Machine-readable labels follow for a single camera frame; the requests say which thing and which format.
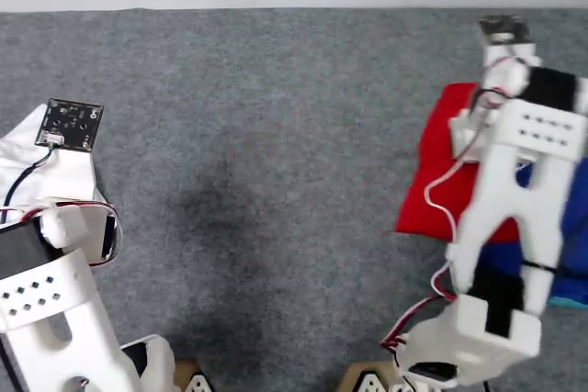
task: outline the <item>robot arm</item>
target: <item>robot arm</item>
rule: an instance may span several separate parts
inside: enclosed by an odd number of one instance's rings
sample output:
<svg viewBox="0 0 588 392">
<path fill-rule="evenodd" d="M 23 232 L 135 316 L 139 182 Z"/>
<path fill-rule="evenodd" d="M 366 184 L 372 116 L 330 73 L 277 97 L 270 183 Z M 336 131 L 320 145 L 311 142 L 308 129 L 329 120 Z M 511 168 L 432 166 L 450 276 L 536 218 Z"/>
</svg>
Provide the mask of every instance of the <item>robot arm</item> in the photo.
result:
<svg viewBox="0 0 588 392">
<path fill-rule="evenodd" d="M 498 95 L 498 108 L 488 118 L 466 109 L 484 136 L 469 157 L 481 163 L 471 203 L 447 246 L 457 298 L 398 345 L 398 370 L 415 382 L 442 389 L 472 385 L 539 354 L 540 315 L 563 243 L 560 219 L 583 156 L 588 95 L 585 79 L 532 61 L 509 56 L 487 63 L 495 66 L 481 89 Z M 451 128 L 454 150 L 456 140 L 463 147 L 471 126 L 454 121 Z M 523 160 L 534 163 L 527 188 L 515 180 Z M 510 217 L 518 223 L 525 258 L 519 277 L 478 268 L 481 248 Z"/>
</svg>

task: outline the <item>hole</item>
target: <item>hole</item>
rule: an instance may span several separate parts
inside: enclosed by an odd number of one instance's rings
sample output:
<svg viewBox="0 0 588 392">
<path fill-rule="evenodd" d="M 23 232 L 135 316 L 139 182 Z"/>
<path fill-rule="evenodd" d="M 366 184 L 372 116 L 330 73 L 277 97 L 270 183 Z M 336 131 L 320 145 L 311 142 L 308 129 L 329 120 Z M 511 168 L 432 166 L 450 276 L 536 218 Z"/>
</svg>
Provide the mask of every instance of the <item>hole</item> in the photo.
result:
<svg viewBox="0 0 588 392">
<path fill-rule="evenodd" d="M 64 392 L 80 392 L 90 384 L 90 380 L 83 376 L 74 376 L 65 383 Z"/>
<path fill-rule="evenodd" d="M 61 314 L 55 314 L 48 318 L 49 325 L 53 336 L 61 342 L 70 342 L 72 340 L 72 330 L 67 322 L 67 318 Z"/>
<path fill-rule="evenodd" d="M 533 164 L 523 158 L 517 158 L 514 166 L 514 179 L 517 184 L 525 188 L 529 185 L 531 174 L 533 173 Z"/>
</svg>

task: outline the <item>white plastic part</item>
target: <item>white plastic part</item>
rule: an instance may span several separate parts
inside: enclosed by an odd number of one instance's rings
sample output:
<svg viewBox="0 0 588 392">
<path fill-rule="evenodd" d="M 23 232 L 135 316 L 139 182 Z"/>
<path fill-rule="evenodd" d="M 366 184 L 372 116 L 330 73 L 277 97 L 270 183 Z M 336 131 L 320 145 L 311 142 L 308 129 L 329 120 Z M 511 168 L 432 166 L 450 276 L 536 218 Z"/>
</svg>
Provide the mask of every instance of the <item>white plastic part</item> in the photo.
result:
<svg viewBox="0 0 588 392">
<path fill-rule="evenodd" d="M 202 374 L 195 374 L 192 379 L 190 380 L 190 383 L 187 385 L 186 387 L 186 392 L 212 392 L 212 387 L 209 384 L 209 381 L 206 379 L 206 377 Z M 382 387 L 379 392 L 386 392 L 384 390 L 384 387 Z"/>
<path fill-rule="evenodd" d="M 175 392 L 175 358 L 167 340 L 159 335 L 150 335 L 125 344 L 122 348 L 139 342 L 145 343 L 147 347 L 147 367 L 141 375 L 142 391 Z"/>
<path fill-rule="evenodd" d="M 35 282 L 46 285 L 35 288 Z M 31 392 L 62 392 L 79 376 L 88 378 L 96 391 L 143 392 L 132 361 L 119 348 L 81 250 L 1 281 L 0 291 L 11 294 L 1 303 L 6 336 Z M 71 330 L 69 342 L 55 337 L 47 320 L 59 312 Z"/>
<path fill-rule="evenodd" d="M 588 115 L 588 78 L 578 77 L 578 91 L 576 91 L 574 105 L 577 113 Z"/>
<path fill-rule="evenodd" d="M 85 303 L 96 283 L 81 251 L 0 281 L 0 332 L 9 332 Z"/>
<path fill-rule="evenodd" d="M 481 247 L 506 218 L 518 223 L 525 258 L 557 267 L 560 219 L 577 162 L 582 158 L 587 119 L 572 112 L 519 99 L 506 102 L 481 159 L 473 198 L 461 215 L 456 243 L 447 249 L 459 292 L 473 281 Z M 522 154 L 540 155 L 531 184 L 522 188 L 515 167 Z M 539 315 L 548 300 L 553 274 L 525 267 L 525 311 Z"/>
<path fill-rule="evenodd" d="M 520 94 L 528 85 L 529 66 L 537 66 L 540 63 L 540 60 L 536 60 L 533 57 L 525 56 L 522 58 L 526 64 L 512 56 L 510 59 L 497 62 L 484 75 L 480 88 L 499 88 L 510 96 Z M 498 94 L 486 93 L 483 97 L 484 99 L 491 99 L 495 105 L 502 105 L 505 102 L 505 99 Z M 469 146 L 475 134 L 479 131 L 478 137 L 464 157 L 465 162 L 478 162 L 488 142 L 489 129 L 496 118 L 498 118 L 499 113 L 500 109 L 488 111 L 488 109 L 483 108 L 479 100 L 479 103 L 471 112 L 468 107 L 463 108 L 455 117 L 451 118 L 449 120 L 449 128 L 453 157 L 457 158 Z M 530 162 L 535 160 L 533 155 L 523 155 L 521 159 Z"/>
<path fill-rule="evenodd" d="M 42 212 L 40 230 L 55 248 L 65 248 L 89 236 L 82 209 L 77 206 L 51 207 Z"/>
<path fill-rule="evenodd" d="M 438 317 L 414 326 L 407 344 L 399 345 L 397 351 L 401 375 L 440 389 L 469 386 L 539 354 L 541 322 L 537 317 L 514 310 L 510 336 L 504 338 L 486 332 L 487 315 L 485 300 L 459 295 Z M 433 362 L 458 366 L 458 377 L 444 383 L 409 371 L 417 363 Z"/>
<path fill-rule="evenodd" d="M 513 54 L 524 58 L 532 66 L 540 66 L 542 61 L 535 55 L 537 45 L 535 43 L 522 43 L 517 45 L 484 45 L 483 66 L 487 68 L 502 57 L 509 57 Z"/>
</svg>

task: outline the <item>floor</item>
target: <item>floor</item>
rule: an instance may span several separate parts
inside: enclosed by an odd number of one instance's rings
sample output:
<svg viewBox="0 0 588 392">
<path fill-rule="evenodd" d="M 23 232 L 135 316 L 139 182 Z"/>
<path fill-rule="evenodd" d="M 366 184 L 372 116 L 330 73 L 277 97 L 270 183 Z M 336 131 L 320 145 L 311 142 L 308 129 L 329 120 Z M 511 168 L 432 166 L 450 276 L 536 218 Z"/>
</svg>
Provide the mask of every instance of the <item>floor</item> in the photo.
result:
<svg viewBox="0 0 588 392">
<path fill-rule="evenodd" d="M 442 87 L 481 74 L 486 12 L 2 14 L 0 131 L 50 97 L 107 107 L 126 242 L 96 279 L 121 342 L 159 333 L 226 391 L 330 391 L 443 262 L 388 230 Z M 546 64 L 588 74 L 588 11 L 523 14 Z M 586 314 L 550 308 L 496 389 L 584 390 Z"/>
</svg>

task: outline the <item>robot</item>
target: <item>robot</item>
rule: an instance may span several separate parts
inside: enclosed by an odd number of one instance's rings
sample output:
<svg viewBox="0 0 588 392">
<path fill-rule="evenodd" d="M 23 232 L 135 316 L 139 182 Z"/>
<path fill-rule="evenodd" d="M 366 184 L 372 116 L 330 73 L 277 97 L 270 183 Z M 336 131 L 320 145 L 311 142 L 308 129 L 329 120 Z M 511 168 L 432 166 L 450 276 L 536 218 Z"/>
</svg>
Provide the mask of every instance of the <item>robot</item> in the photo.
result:
<svg viewBox="0 0 588 392">
<path fill-rule="evenodd" d="M 540 353 L 540 317 L 563 244 L 560 220 L 583 157 L 588 83 L 542 67 L 521 17 L 483 17 L 480 24 L 484 75 L 469 106 L 448 122 L 456 162 L 424 191 L 427 202 L 448 215 L 454 232 L 447 263 L 432 279 L 437 296 L 407 311 L 384 339 L 392 363 L 347 373 L 355 379 L 342 384 L 355 390 L 424 392 L 478 383 L 490 390 L 488 380 Z M 480 168 L 456 225 L 429 192 L 465 162 L 479 162 Z M 531 182 L 523 188 L 515 170 L 530 163 Z M 482 246 L 510 217 L 519 226 L 525 257 L 518 277 L 478 267 Z M 449 270 L 455 295 L 438 283 Z M 408 319 L 437 298 L 449 302 L 442 313 L 403 333 Z"/>
<path fill-rule="evenodd" d="M 473 385 L 540 353 L 540 316 L 563 243 L 560 218 L 583 154 L 587 83 L 540 66 L 517 17 L 485 17 L 481 27 L 485 73 L 448 128 L 457 159 L 452 169 L 464 162 L 481 166 L 469 207 L 457 225 L 448 219 L 454 239 L 447 264 L 432 279 L 436 296 L 407 311 L 385 339 L 393 361 L 356 366 L 341 392 Z M 177 384 L 164 338 L 120 346 L 97 292 L 90 266 L 112 261 L 121 240 L 116 209 L 96 190 L 91 150 L 102 112 L 97 105 L 51 100 L 0 143 L 0 167 L 11 171 L 4 174 L 0 218 L 0 332 L 31 392 L 210 391 L 198 369 Z M 525 189 L 514 180 L 521 162 L 534 164 Z M 484 242 L 511 216 L 526 258 L 520 276 L 478 268 Z M 439 284 L 449 270 L 455 295 Z M 408 319 L 437 298 L 449 302 L 443 312 L 404 331 Z M 67 341 L 51 325 L 60 314 L 71 330 Z M 3 359 L 15 389 L 24 390 Z"/>
<path fill-rule="evenodd" d="M 2 347 L 6 370 L 17 392 L 211 391 L 161 336 L 120 346 L 97 292 L 91 266 L 115 259 L 122 240 L 91 156 L 103 110 L 50 100 L 0 140 L 0 332 L 23 379 Z M 52 325 L 60 315 L 70 338 Z"/>
</svg>

